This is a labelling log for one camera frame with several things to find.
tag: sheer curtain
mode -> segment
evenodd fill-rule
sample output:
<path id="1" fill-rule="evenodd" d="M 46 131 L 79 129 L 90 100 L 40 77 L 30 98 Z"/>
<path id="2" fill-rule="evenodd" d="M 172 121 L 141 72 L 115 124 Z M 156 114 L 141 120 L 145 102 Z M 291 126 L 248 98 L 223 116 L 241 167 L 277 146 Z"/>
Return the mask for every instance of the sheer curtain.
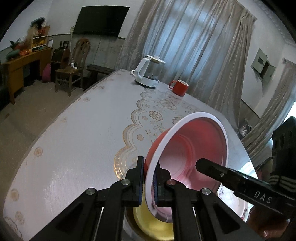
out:
<path id="1" fill-rule="evenodd" d="M 143 6 L 116 67 L 132 70 L 146 54 L 160 56 L 162 82 L 187 82 L 188 94 L 237 128 L 255 18 L 235 0 L 146 0 Z"/>
<path id="2" fill-rule="evenodd" d="M 255 156 L 257 159 L 257 156 L 260 156 L 260 152 L 270 142 L 272 132 L 284 122 L 295 102 L 296 64 L 289 60 L 285 60 L 285 62 L 279 84 L 263 116 L 254 129 L 242 139 L 251 159 Z"/>

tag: floor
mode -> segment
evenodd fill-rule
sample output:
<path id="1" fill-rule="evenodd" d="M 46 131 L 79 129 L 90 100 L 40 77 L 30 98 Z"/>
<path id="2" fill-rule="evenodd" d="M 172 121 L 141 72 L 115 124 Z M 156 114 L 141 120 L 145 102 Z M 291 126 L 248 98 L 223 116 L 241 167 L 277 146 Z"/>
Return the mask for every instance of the floor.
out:
<path id="1" fill-rule="evenodd" d="M 0 218 L 23 155 L 52 120 L 82 93 L 83 89 L 77 88 L 68 97 L 63 90 L 56 93 L 54 83 L 37 80 L 24 88 L 14 105 L 8 104 L 0 112 Z"/>

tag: television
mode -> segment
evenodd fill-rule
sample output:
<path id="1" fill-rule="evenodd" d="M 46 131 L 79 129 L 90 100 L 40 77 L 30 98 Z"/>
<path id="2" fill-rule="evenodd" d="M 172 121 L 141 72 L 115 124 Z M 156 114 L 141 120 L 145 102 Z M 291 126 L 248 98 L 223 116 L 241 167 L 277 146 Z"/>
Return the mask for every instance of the television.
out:
<path id="1" fill-rule="evenodd" d="M 128 10 L 123 6 L 82 7 L 73 33 L 118 37 Z"/>

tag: metal bolt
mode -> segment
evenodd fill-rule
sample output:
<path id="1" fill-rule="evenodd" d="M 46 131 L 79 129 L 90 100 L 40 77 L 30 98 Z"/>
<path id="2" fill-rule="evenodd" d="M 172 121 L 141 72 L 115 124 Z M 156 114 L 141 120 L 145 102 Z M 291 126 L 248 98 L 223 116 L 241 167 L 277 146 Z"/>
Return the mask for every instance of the metal bolt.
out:
<path id="1" fill-rule="evenodd" d="M 170 186 L 174 186 L 176 184 L 176 181 L 174 179 L 170 179 L 170 180 L 167 180 L 167 184 Z"/>
<path id="2" fill-rule="evenodd" d="M 89 188 L 85 192 L 87 195 L 93 195 L 96 192 L 96 190 L 94 188 Z"/>
<path id="3" fill-rule="evenodd" d="M 131 181 L 130 181 L 129 179 L 123 179 L 123 180 L 121 181 L 121 184 L 124 185 L 124 186 L 127 186 L 127 185 L 129 185 L 130 183 L 131 183 Z"/>
<path id="4" fill-rule="evenodd" d="M 211 190 L 208 189 L 208 188 L 203 188 L 203 189 L 202 189 L 202 193 L 203 193 L 204 195 L 210 195 Z"/>

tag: chair back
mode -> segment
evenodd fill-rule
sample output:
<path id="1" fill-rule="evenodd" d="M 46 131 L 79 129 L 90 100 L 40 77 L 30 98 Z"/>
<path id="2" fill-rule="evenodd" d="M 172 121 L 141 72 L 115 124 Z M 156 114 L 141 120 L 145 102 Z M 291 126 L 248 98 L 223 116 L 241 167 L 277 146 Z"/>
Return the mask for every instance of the chair back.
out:
<path id="1" fill-rule="evenodd" d="M 77 41 L 72 53 L 72 58 L 77 63 L 78 69 L 83 69 L 86 57 L 91 48 L 91 42 L 86 38 L 81 38 Z"/>

